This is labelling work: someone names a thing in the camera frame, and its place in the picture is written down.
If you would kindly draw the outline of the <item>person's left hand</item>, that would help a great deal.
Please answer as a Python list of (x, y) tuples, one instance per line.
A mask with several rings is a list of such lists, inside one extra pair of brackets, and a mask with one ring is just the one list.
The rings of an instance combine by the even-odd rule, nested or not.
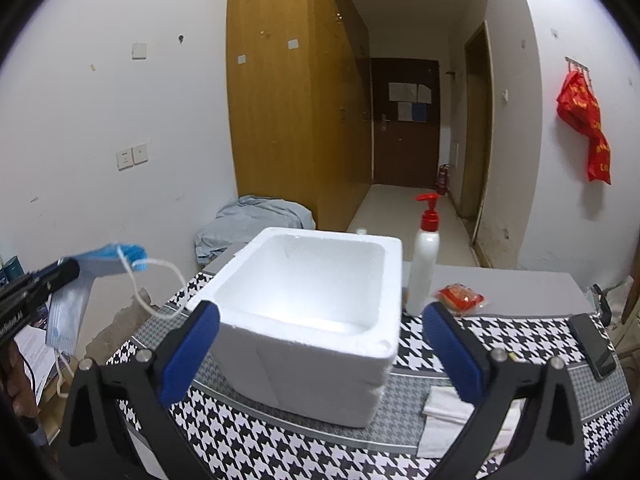
[(38, 417), (38, 406), (29, 378), (25, 373), (24, 359), (14, 341), (1, 351), (1, 369), (6, 375), (2, 380), (4, 390), (11, 399), (17, 417)]

